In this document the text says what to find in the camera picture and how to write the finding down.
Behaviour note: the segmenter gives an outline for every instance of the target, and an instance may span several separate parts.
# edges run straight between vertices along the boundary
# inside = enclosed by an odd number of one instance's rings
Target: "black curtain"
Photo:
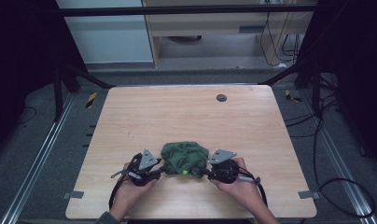
[[[377,1],[318,4],[335,9],[315,12],[300,50],[308,63],[296,84],[312,81],[315,63],[321,72],[335,74],[343,114],[368,155],[377,159]]]
[[[27,94],[52,83],[58,64],[87,72],[64,18],[40,13],[46,9],[58,5],[54,0],[0,0],[0,144],[16,125]],[[76,81],[70,71],[62,76]]]

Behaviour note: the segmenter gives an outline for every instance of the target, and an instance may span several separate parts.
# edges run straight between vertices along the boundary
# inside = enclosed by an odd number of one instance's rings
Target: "finger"
[[[148,188],[153,188],[156,184],[157,184],[157,181],[159,181],[158,179],[153,179],[153,180],[151,180],[150,182],[148,182],[147,184],[146,184],[146,187],[148,187]]]
[[[127,169],[129,165],[130,165],[130,163],[129,163],[129,162],[126,162],[126,163],[124,164],[124,169]]]
[[[211,179],[210,181],[211,181],[212,184],[214,184],[219,189],[220,181],[215,180],[215,179]]]
[[[235,158],[234,160],[238,163],[239,167],[246,169],[246,164],[244,164],[243,158]]]
[[[130,177],[129,177],[128,175],[122,175],[122,176],[119,178],[119,180],[121,180],[121,179],[122,179],[122,181],[124,181],[124,182],[127,182],[127,181],[131,182],[131,179],[130,179]]]

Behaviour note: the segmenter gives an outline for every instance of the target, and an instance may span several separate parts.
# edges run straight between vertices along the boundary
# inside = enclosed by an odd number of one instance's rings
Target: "metal bracket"
[[[319,199],[321,198],[319,192],[310,192],[309,190],[307,191],[299,191],[299,195],[301,199],[307,199],[307,198],[312,198],[312,199]]]
[[[145,170],[148,167],[156,165],[158,163],[157,159],[150,153],[150,151],[145,148],[143,152],[142,160],[139,163],[139,170]]]
[[[71,192],[65,192],[63,194],[63,199],[70,199],[70,198],[82,199],[83,195],[84,195],[83,191],[74,191],[74,190],[72,190]]]
[[[209,164],[219,164],[223,161],[229,160],[237,155],[236,152],[231,152],[223,149],[217,149],[212,157],[208,160]]]

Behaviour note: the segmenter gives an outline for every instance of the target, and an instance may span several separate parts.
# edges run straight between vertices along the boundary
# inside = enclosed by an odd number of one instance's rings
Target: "white wall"
[[[57,0],[60,8],[141,7],[140,0]],[[84,63],[152,63],[144,16],[66,17]]]

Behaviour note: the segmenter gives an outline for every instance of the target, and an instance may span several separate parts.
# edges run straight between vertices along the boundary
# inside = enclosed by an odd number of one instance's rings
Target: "aluminum rail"
[[[299,92],[303,98],[303,101],[307,105],[308,110],[311,113],[314,113],[313,108],[311,106],[311,99],[308,93],[304,90],[299,90]],[[318,124],[316,118],[314,118],[314,122],[316,125]],[[328,153],[328,157],[330,158],[337,175],[341,178],[347,178],[355,181],[352,172],[343,160],[339,150],[334,145],[334,142],[328,132],[326,125],[324,125],[322,129],[320,129],[320,136],[323,140],[325,150]],[[368,214],[371,211],[371,208],[362,190],[358,186],[354,186],[346,182],[342,182],[342,185],[344,186],[345,192],[348,195],[352,206],[355,208],[356,213],[361,216]],[[371,217],[361,218],[360,221],[362,224],[376,224],[377,218],[375,217],[375,215],[372,215]]]
[[[35,186],[35,182],[38,176],[40,175],[44,164],[46,163],[47,157],[49,156],[49,153],[51,152],[52,147],[54,146],[55,140],[57,139],[57,136],[62,129],[67,115],[70,112],[74,99],[75,95],[71,93],[68,96],[68,99],[66,100],[64,111],[61,118],[53,123],[49,131],[49,135],[44,141],[43,146],[40,148],[28,175],[25,177],[25,180],[23,181],[10,207],[6,211],[5,215],[2,217],[2,224],[13,224],[17,222],[22,208],[25,206],[25,203],[28,200],[28,197],[31,194],[32,189]]]
[[[169,7],[104,7],[104,8],[61,8],[39,10],[35,13],[64,17],[88,16],[132,16],[163,14],[244,13],[244,12],[307,12],[328,10],[332,7],[317,4],[278,5],[220,5],[220,6],[169,6]]]

